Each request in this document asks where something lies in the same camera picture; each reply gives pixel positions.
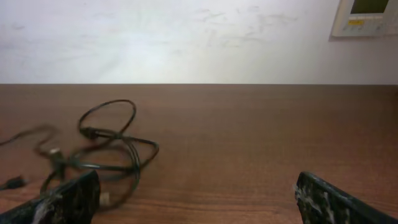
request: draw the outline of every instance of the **white wall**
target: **white wall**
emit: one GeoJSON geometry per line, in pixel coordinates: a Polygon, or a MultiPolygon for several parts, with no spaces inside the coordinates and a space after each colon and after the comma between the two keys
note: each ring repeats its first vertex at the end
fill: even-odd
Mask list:
{"type": "Polygon", "coordinates": [[[330,42],[338,0],[2,0],[0,83],[398,84],[398,38],[330,42]]]}

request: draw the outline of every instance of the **black cord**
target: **black cord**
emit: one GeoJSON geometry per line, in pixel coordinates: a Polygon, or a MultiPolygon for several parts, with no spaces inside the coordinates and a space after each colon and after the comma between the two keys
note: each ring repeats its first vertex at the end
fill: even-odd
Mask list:
{"type": "Polygon", "coordinates": [[[131,183],[130,183],[130,189],[122,195],[122,197],[114,202],[112,205],[109,206],[101,206],[99,208],[99,212],[109,210],[116,208],[123,204],[133,193],[134,189],[137,187],[139,183],[139,178],[140,178],[140,173],[143,168],[145,168],[148,163],[153,160],[153,158],[157,155],[159,152],[159,145],[150,140],[145,140],[145,139],[139,139],[139,138],[134,138],[131,136],[125,136],[124,132],[127,130],[127,128],[130,126],[132,121],[134,120],[134,117],[136,116],[137,113],[137,108],[135,104],[130,101],[130,100],[113,100],[109,102],[102,103],[98,106],[95,106],[94,108],[90,109],[87,111],[83,116],[79,119],[78,121],[78,130],[79,132],[84,135],[84,137],[90,139],[90,140],[97,140],[97,139],[105,139],[104,142],[94,144],[92,146],[88,147],[83,147],[74,153],[70,155],[68,159],[64,159],[61,152],[56,149],[52,149],[49,151],[43,150],[43,145],[51,140],[54,136],[55,133],[57,133],[57,130],[52,127],[52,126],[39,126],[38,128],[34,128],[28,131],[21,132],[14,137],[10,138],[7,141],[0,142],[0,146],[11,143],[15,141],[18,138],[21,138],[23,136],[29,135],[29,134],[34,134],[39,131],[49,131],[49,135],[47,138],[44,140],[40,141],[35,149],[35,152],[39,154],[40,156],[46,157],[47,159],[50,159],[53,164],[53,169],[54,171],[47,177],[47,179],[44,181],[40,193],[45,192],[49,186],[49,183],[51,180],[54,178],[58,177],[61,181],[65,180],[65,168],[66,167],[72,167],[74,169],[96,169],[96,170],[111,170],[111,171],[117,171],[120,172],[120,174],[116,175],[107,175],[107,176],[100,176],[100,179],[102,181],[116,181],[116,180],[121,180],[125,179],[127,177],[133,177],[131,183]],[[113,104],[113,103],[128,103],[132,106],[132,115],[126,122],[126,124],[119,130],[119,131],[113,131],[109,129],[101,129],[101,128],[92,128],[92,127],[83,127],[83,122],[84,120],[91,115],[93,112],[101,109],[104,106],[113,104]],[[81,162],[80,159],[83,157],[93,153],[93,152],[98,152],[102,150],[110,150],[111,143],[114,141],[121,140],[126,146],[127,150],[126,152],[129,155],[129,158],[131,160],[131,165],[129,166],[108,166],[108,165],[101,165],[101,164],[93,164],[93,163],[86,163],[86,162],[81,162]],[[149,144],[153,147],[152,154],[143,162],[140,161],[137,149],[135,148],[133,142],[139,142],[139,143],[144,143],[144,144],[149,144]]]}

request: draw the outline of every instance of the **yellow label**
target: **yellow label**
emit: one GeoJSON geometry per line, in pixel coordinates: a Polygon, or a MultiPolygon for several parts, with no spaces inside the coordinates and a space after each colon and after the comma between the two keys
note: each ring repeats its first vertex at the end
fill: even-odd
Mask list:
{"type": "Polygon", "coordinates": [[[348,21],[348,25],[363,25],[364,22],[363,20],[348,21]]]}

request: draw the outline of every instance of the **black object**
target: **black object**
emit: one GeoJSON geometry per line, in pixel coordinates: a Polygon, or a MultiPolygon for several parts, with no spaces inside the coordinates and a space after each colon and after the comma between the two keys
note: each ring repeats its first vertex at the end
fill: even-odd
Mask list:
{"type": "Polygon", "coordinates": [[[398,220],[309,172],[300,173],[295,186],[295,198],[304,224],[398,224],[398,220]]]}
{"type": "Polygon", "coordinates": [[[0,224],[90,224],[100,200],[96,171],[0,215],[0,224]]]}
{"type": "Polygon", "coordinates": [[[77,149],[69,157],[64,157],[61,150],[58,148],[51,149],[49,147],[45,147],[45,145],[48,144],[54,138],[54,136],[59,132],[57,128],[46,124],[38,126],[36,128],[32,128],[27,131],[23,131],[13,136],[12,138],[8,139],[7,141],[0,142],[0,146],[9,144],[19,138],[23,138],[31,134],[46,134],[46,137],[43,140],[39,141],[34,146],[34,151],[38,155],[48,159],[51,162],[53,172],[47,177],[47,179],[43,183],[40,189],[40,193],[44,193],[47,190],[49,183],[53,179],[59,179],[63,182],[65,180],[65,169],[67,167],[71,167],[74,169],[94,169],[94,170],[115,171],[114,175],[101,175],[99,177],[101,181],[117,181],[130,177],[131,178],[130,188],[126,191],[126,193],[124,193],[118,200],[112,200],[113,203],[111,205],[107,206],[102,205],[98,210],[99,212],[102,212],[120,206],[131,196],[134,189],[137,187],[139,183],[141,170],[145,168],[145,166],[148,165],[148,163],[151,160],[153,160],[153,158],[159,152],[159,145],[154,141],[139,139],[124,135],[124,132],[127,130],[127,128],[132,123],[133,119],[135,118],[136,113],[137,113],[136,105],[130,100],[113,100],[102,103],[90,109],[89,111],[84,113],[83,116],[79,119],[78,130],[80,134],[82,134],[87,139],[92,140],[94,144],[92,144],[89,147],[82,147],[77,149]],[[119,131],[83,126],[85,119],[88,116],[91,116],[93,112],[103,108],[104,106],[108,106],[114,103],[127,103],[132,107],[132,113],[130,115],[130,118],[127,120],[127,122],[119,131]],[[98,142],[97,141],[98,139],[104,139],[104,141],[98,142]],[[116,148],[113,147],[111,144],[118,140],[122,141],[124,145],[127,146],[123,148],[118,148],[117,150],[127,154],[128,158],[130,158],[131,160],[131,164],[129,166],[108,166],[108,165],[93,164],[81,161],[85,156],[94,152],[103,151],[103,150],[116,150],[116,148]],[[150,156],[147,159],[141,162],[137,149],[133,143],[148,144],[152,146],[152,154],[150,154],[150,156]]]}
{"type": "Polygon", "coordinates": [[[0,190],[17,189],[26,185],[22,176],[14,177],[0,185],[0,190]]]}

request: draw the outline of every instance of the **lcd display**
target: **lcd display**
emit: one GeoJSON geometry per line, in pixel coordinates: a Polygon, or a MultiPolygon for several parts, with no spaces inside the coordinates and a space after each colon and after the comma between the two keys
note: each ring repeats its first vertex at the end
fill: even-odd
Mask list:
{"type": "Polygon", "coordinates": [[[388,0],[355,0],[351,14],[384,13],[388,0]]]}

